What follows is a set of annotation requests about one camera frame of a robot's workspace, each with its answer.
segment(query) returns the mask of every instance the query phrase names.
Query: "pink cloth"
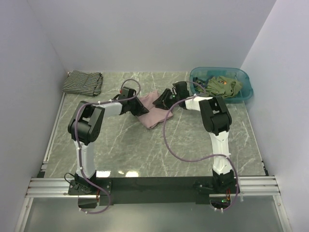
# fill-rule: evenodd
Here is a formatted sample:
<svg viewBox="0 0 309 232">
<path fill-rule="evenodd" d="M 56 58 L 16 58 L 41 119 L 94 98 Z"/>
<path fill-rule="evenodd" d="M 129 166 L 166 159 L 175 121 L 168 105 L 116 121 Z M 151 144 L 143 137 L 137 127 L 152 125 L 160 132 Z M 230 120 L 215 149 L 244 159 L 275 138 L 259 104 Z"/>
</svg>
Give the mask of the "pink cloth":
<svg viewBox="0 0 309 232">
<path fill-rule="evenodd" d="M 149 113 L 146 113 L 142 116 L 137 117 L 139 121 L 148 129 L 154 128 L 159 122 L 163 122 L 165 119 L 166 114 L 168 113 L 167 110 L 162 110 L 156 108 L 153 105 L 153 102 L 158 99 L 159 93 L 158 90 L 155 90 L 144 97 L 140 97 L 140 102 L 149 110 Z"/>
</svg>

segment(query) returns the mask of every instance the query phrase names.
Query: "gray marble surface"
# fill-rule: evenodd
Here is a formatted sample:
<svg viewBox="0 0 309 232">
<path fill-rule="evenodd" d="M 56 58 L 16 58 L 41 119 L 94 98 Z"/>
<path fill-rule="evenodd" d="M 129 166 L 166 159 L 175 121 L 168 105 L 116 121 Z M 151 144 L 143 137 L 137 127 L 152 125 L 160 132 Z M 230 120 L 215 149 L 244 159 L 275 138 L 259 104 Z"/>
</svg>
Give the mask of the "gray marble surface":
<svg viewBox="0 0 309 232">
<path fill-rule="evenodd" d="M 106 72 L 103 76 L 102 93 L 97 97 L 66 94 L 45 177 L 58 178 L 76 171 L 76 151 L 67 126 L 80 101 L 108 100 L 128 78 L 140 82 L 141 96 L 155 89 L 162 93 L 172 87 L 172 83 L 188 80 L 189 72 Z M 127 86 L 137 89 L 134 82 Z M 244 103 L 230 104 L 228 109 L 233 120 L 229 148 L 239 175 L 265 175 Z M 177 107 L 173 114 L 166 128 L 172 150 L 187 159 L 211 154 L 211 139 L 202 125 L 200 113 Z M 213 160 L 196 163 L 177 160 L 164 145 L 162 124 L 148 130 L 136 117 L 126 113 L 103 121 L 95 142 L 95 164 L 102 176 L 201 176 L 212 175 Z"/>
</svg>

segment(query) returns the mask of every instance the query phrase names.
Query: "blue plastic bin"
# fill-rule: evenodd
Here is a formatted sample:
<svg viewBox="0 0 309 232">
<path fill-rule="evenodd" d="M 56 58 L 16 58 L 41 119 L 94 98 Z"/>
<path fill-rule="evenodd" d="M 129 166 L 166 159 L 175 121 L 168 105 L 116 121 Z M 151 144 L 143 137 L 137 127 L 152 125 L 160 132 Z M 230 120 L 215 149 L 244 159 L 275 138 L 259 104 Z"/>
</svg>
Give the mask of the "blue plastic bin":
<svg viewBox="0 0 309 232">
<path fill-rule="evenodd" d="M 239 103 L 245 100 L 248 100 L 253 95 L 253 89 L 250 84 L 249 76 L 241 69 L 235 68 L 215 68 L 215 67 L 198 67 L 191 71 L 190 81 L 193 81 L 194 77 L 197 77 L 203 81 L 207 82 L 213 76 L 225 76 L 228 78 L 236 79 L 243 83 L 243 87 L 240 92 L 233 98 L 226 98 L 224 101 L 226 103 Z M 193 87 L 193 84 L 190 83 L 190 89 L 192 93 L 198 94 Z"/>
</svg>

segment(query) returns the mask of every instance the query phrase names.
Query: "gray wall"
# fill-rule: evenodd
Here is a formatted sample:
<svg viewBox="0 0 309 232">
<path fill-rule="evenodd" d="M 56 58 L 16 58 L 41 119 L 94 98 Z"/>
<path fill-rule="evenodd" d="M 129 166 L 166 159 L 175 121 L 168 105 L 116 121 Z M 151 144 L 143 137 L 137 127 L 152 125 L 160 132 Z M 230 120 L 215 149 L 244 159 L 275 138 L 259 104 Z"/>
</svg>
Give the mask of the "gray wall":
<svg viewBox="0 0 309 232">
<path fill-rule="evenodd" d="M 275 0 L 28 0 L 67 70 L 240 67 Z"/>
<path fill-rule="evenodd" d="M 309 2 L 279 0 L 242 65 L 247 105 L 266 166 L 276 175 L 295 232 L 309 231 Z"/>
<path fill-rule="evenodd" d="M 0 225 L 14 230 L 40 170 L 65 70 L 25 0 L 0 1 Z"/>
</svg>

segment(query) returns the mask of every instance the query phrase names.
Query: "black and white striped towel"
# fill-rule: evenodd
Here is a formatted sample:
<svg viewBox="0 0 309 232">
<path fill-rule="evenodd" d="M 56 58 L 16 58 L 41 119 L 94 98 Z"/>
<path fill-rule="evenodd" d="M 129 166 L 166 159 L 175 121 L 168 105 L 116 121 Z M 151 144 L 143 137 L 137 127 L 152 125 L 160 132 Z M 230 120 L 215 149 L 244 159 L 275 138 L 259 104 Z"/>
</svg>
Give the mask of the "black and white striped towel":
<svg viewBox="0 0 309 232">
<path fill-rule="evenodd" d="M 62 92 L 96 96 L 101 93 L 103 76 L 100 72 L 84 73 L 74 70 L 65 80 Z"/>
</svg>

